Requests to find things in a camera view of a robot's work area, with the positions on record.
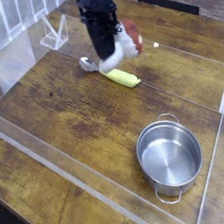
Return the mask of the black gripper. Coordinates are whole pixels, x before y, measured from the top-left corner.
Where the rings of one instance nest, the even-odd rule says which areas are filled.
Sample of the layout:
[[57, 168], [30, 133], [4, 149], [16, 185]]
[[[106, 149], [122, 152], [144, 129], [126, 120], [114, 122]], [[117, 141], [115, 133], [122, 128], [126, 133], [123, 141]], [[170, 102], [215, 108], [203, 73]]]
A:
[[105, 60], [115, 50], [114, 38], [121, 30], [121, 25], [116, 17], [117, 6], [115, 3], [87, 8], [78, 7], [80, 19], [87, 27], [96, 54]]

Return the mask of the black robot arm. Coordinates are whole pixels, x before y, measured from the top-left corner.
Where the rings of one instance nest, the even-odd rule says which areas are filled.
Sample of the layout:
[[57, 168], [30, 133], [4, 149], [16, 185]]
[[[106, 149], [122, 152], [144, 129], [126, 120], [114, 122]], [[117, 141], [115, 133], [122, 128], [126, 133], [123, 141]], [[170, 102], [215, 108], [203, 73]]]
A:
[[106, 60], [115, 50], [114, 36], [121, 31], [116, 3], [113, 0], [76, 0], [76, 3], [96, 54]]

